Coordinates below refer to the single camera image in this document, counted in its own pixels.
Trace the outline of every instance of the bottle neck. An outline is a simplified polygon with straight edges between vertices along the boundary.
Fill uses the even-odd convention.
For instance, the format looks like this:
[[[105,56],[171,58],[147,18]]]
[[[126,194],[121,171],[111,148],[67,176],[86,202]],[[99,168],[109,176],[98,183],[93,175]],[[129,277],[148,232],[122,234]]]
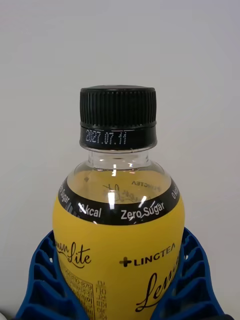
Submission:
[[[149,151],[98,152],[88,151],[87,165],[97,169],[131,170],[150,165]]]

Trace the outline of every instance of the blue plastic holder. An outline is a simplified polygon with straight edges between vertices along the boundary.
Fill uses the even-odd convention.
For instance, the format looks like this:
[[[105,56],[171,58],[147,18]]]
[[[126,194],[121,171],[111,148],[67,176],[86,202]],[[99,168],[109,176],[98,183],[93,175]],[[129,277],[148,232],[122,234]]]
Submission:
[[[201,320],[223,314],[214,295],[207,256],[185,228],[177,272],[151,320]],[[63,278],[53,232],[41,241],[33,254],[26,295],[16,318],[89,320]]]

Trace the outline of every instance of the bottle cap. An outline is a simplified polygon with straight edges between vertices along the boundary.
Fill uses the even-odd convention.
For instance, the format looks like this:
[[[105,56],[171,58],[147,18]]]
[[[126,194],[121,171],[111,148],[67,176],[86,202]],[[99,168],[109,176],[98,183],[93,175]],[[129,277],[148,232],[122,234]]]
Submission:
[[[99,85],[80,92],[80,145],[98,150],[152,148],[156,91],[137,85]]]

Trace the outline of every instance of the lemon tea bottle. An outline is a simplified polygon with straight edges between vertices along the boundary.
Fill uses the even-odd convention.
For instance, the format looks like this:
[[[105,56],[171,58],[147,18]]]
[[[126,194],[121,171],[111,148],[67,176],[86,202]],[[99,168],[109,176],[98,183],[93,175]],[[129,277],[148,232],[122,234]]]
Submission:
[[[156,109],[151,87],[80,93],[88,159],[60,186],[53,231],[62,274],[91,320],[149,320],[178,267],[184,205],[148,156]]]

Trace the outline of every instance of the bottle shoulder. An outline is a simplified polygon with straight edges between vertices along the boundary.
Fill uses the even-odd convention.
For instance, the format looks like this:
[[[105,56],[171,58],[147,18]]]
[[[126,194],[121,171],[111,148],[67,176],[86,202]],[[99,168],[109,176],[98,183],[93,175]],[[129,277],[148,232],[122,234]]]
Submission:
[[[164,169],[151,160],[147,166],[125,169],[118,169],[117,165],[111,169],[95,168],[85,161],[67,177],[68,186],[79,196],[104,203],[114,196],[115,203],[119,204],[153,199],[163,194],[171,181]]]

